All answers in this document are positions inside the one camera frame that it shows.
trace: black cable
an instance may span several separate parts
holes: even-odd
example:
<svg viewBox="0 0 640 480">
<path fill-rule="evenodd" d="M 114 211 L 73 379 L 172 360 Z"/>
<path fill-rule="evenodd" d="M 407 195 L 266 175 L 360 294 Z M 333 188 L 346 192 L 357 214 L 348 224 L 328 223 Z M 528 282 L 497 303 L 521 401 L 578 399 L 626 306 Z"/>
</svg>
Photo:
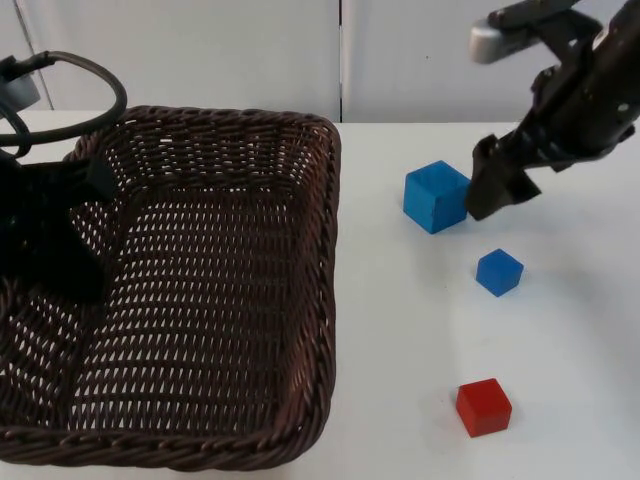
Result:
<svg viewBox="0 0 640 480">
<path fill-rule="evenodd" d="M 68 140 L 69 138 L 79 137 L 113 124 L 124 113 L 127 108 L 127 92 L 122 83 L 120 83 L 109 70 L 86 58 L 66 52 L 42 52 L 34 55 L 25 62 L 20 62 L 21 65 L 19 65 L 19 67 L 22 67 L 22 70 L 19 73 L 20 75 L 24 75 L 34 70 L 53 65 L 57 61 L 70 63 L 88 70 L 107 82 L 115 93 L 115 103 L 105 113 L 91 120 L 68 127 L 34 133 L 28 133 L 28 130 L 24 132 L 16 129 L 18 131 L 16 134 L 0 135 L 0 147 L 18 146 L 19 148 L 30 148 L 31 145 L 41 145 L 43 143 L 59 142 Z"/>
<path fill-rule="evenodd" d="M 13 108 L 9 106 L 8 103 L 4 102 L 0 98 L 0 115 L 2 115 L 9 125 L 15 130 L 17 135 L 9 135 L 17 137 L 20 136 L 28 136 L 30 135 L 29 127 L 24 123 L 24 120 L 20 118 L 18 112 L 16 112 Z M 15 160 L 20 157 L 24 157 L 31 150 L 31 143 L 22 143 L 18 145 L 18 151 L 16 153 L 9 153 L 6 150 L 0 148 L 0 160 Z"/>
</svg>

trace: woven texture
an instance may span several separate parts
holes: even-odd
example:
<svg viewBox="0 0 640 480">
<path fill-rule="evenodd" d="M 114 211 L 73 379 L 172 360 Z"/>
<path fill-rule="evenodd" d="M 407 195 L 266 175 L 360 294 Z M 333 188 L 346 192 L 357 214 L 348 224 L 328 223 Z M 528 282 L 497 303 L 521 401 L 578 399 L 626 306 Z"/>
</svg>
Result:
<svg viewBox="0 0 640 480">
<path fill-rule="evenodd" d="M 71 212 L 104 301 L 2 282 L 0 459 L 255 470 L 302 454 L 335 382 L 333 125 L 138 107 L 66 160 L 91 155 L 120 185 Z"/>
</svg>

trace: blue cube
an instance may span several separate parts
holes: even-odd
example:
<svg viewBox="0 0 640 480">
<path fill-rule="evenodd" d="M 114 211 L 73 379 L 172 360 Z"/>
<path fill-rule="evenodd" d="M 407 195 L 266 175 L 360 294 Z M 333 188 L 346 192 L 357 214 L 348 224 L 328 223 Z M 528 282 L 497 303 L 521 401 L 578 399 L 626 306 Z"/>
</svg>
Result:
<svg viewBox="0 0 640 480">
<path fill-rule="evenodd" d="M 407 175 L 404 213 L 429 233 L 438 233 L 467 218 L 464 198 L 469 179 L 443 161 Z"/>
<path fill-rule="evenodd" d="M 504 250 L 498 249 L 478 262 L 476 280 L 496 297 L 500 297 L 520 283 L 524 265 Z"/>
</svg>

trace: white tabletop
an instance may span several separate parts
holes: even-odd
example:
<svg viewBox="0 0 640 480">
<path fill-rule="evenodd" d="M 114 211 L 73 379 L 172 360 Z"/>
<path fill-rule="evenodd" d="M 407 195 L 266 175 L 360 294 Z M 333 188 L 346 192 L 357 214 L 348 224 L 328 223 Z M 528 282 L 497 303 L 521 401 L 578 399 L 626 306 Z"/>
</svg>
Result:
<svg viewBox="0 0 640 480">
<path fill-rule="evenodd" d="M 90 115 L 24 117 L 35 130 Z M 248 475 L 0 463 L 0 478 L 637 479 L 640 138 L 600 162 L 533 172 L 543 195 L 483 222 L 431 236 L 402 212 L 407 172 L 442 159 L 470 175 L 475 143 L 508 128 L 339 126 L 338 379 L 326 430 L 301 458 Z M 473 277 L 495 248 L 526 268 L 501 298 Z M 471 439 L 456 387 L 489 377 L 510 397 L 511 425 Z"/>
</svg>

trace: white backdrop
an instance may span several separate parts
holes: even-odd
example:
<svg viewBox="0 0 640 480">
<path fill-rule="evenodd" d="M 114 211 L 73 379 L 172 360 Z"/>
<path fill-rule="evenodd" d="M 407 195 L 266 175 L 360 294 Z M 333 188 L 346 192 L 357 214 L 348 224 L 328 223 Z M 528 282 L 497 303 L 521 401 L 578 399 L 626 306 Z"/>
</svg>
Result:
<svg viewBox="0 0 640 480">
<path fill-rule="evenodd" d="M 131 105 L 293 109 L 338 119 L 337 0 L 18 3 L 37 50 L 103 64 L 123 81 Z M 47 70 L 45 81 L 56 109 L 111 101 L 107 87 L 71 67 Z"/>
<path fill-rule="evenodd" d="M 542 46 L 494 66 L 469 60 L 470 27 L 515 0 L 0 0 L 0 52 L 64 49 L 112 69 L 131 104 L 308 111 L 346 122 L 514 121 Z M 583 0 L 603 23 L 624 0 Z M 110 93 L 72 68 L 45 72 L 56 109 Z"/>
<path fill-rule="evenodd" d="M 516 120 L 556 63 L 544 47 L 493 66 L 471 63 L 474 21 L 515 0 L 343 0 L 346 122 Z M 608 23 L 623 0 L 584 0 Z"/>
</svg>

